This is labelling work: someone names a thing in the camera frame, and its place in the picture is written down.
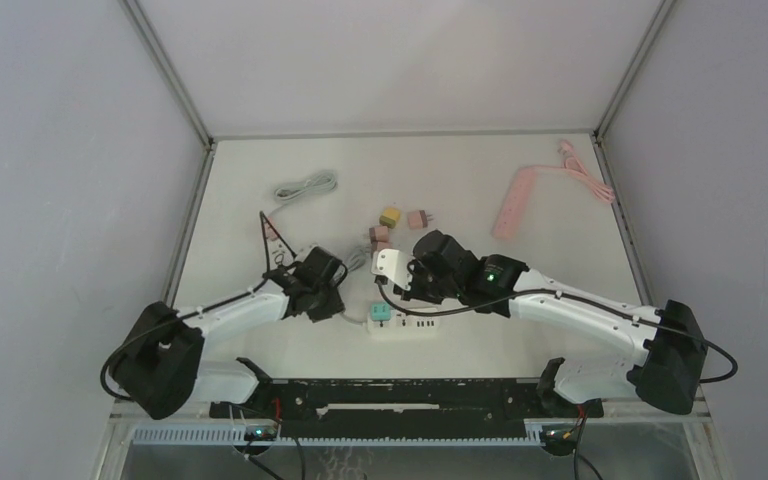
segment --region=teal plug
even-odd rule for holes
[[[389,322],[390,321],[390,305],[384,302],[373,303],[369,307],[369,318],[373,322]]]

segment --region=red wire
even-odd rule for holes
[[[272,403],[275,404],[275,418],[281,420],[281,399],[276,397]]]
[[[575,425],[570,429],[570,432],[575,430],[576,428],[581,426],[581,422],[584,420],[584,417],[586,415],[586,412],[584,411],[584,408],[581,405],[576,405],[578,407],[578,418],[575,419]]]

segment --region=white cable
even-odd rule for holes
[[[308,195],[323,195],[337,188],[337,172],[321,170],[300,182],[282,183],[275,187],[272,198],[280,206],[270,213],[297,202]]]
[[[234,453],[232,453],[232,455],[234,455],[234,454],[239,455],[240,452],[237,450],[237,447],[234,445],[234,437],[237,436],[237,424],[236,424],[236,422],[234,422],[234,410],[231,408],[231,404],[230,403],[228,404],[228,418],[231,419],[231,439],[230,439],[230,442],[231,442],[231,448],[234,450]],[[243,420],[243,426],[246,428],[246,430],[248,430],[249,424],[246,421],[246,416],[243,415],[243,411],[242,410],[240,410],[240,418]]]
[[[347,322],[349,322],[349,323],[351,323],[353,325],[366,325],[366,320],[354,319],[354,318],[346,315],[346,312],[340,313],[338,315],[340,315],[343,318],[343,320],[345,320],[345,321],[347,321]]]
[[[346,265],[346,274],[349,274],[355,270],[360,269],[366,264],[367,258],[369,258],[369,245],[357,245],[349,252],[348,255],[346,255],[346,259],[343,261],[343,263]],[[343,311],[340,314],[340,317],[343,318],[343,320],[354,324],[354,325],[366,325],[366,320],[358,320],[355,318],[352,318],[348,315],[346,315],[346,312]]]
[[[358,245],[346,255],[346,259],[343,263],[346,264],[346,270],[354,272],[355,270],[366,265],[366,260],[369,258],[370,247],[368,245]]]

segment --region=gray wall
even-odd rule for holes
[[[143,0],[216,136],[593,129],[659,0]]]
[[[87,478],[200,158],[116,2],[0,2],[0,480]]]
[[[682,2],[607,147],[656,296],[741,362],[704,389],[737,476],[768,478],[768,1]]]

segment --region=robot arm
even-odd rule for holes
[[[337,287],[345,273],[337,257],[316,247],[297,266],[264,274],[251,291],[189,313],[153,303],[105,363],[102,382],[109,372],[130,395],[125,398],[156,420],[187,401],[243,403],[257,387],[258,372],[239,361],[203,357],[223,340],[265,323],[301,313],[316,322],[342,312]]]
[[[542,321],[610,346],[615,353],[608,357],[549,362],[541,382],[563,400],[639,397],[671,413],[692,409],[707,347],[698,341],[702,335],[693,313],[681,303],[656,309],[611,301],[502,255],[478,259],[439,231],[420,239],[413,256],[382,250],[372,272],[382,279],[377,280],[382,293],[386,278],[403,300],[439,304],[454,298],[468,307],[458,311]]]

